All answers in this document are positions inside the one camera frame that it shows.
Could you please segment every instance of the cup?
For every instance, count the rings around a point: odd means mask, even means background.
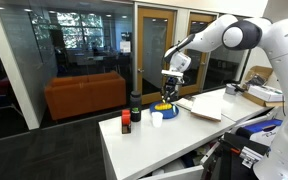
[[[161,112],[152,112],[152,123],[154,127],[161,127],[163,121],[163,114]]]

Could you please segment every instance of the orange couch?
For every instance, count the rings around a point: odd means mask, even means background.
[[[125,80],[115,71],[54,78],[44,92],[53,120],[126,104]]]

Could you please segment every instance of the door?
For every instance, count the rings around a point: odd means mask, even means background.
[[[175,12],[161,9],[138,9],[137,89],[142,103],[161,100],[164,53],[172,45]]]
[[[190,14],[187,35],[203,31],[216,16],[205,14]],[[191,58],[191,68],[184,72],[185,84],[180,89],[180,95],[202,92],[208,64],[207,53],[196,50],[186,50]]]

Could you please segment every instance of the bottle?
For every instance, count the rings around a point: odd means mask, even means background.
[[[138,122],[141,120],[142,97],[138,91],[132,91],[130,96],[131,121]]]

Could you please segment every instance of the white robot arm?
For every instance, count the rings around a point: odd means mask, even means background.
[[[262,48],[280,82],[288,108],[288,19],[271,23],[265,18],[250,18],[242,21],[232,15],[224,15],[211,23],[204,31],[190,35],[169,49],[164,60],[170,63],[168,71],[162,74],[181,82],[183,72],[189,68],[191,59],[183,54],[184,49],[210,52],[220,45],[231,50]],[[162,94],[164,100],[171,100],[170,89]],[[271,145],[269,155],[254,165],[259,179],[288,179],[288,116]]]

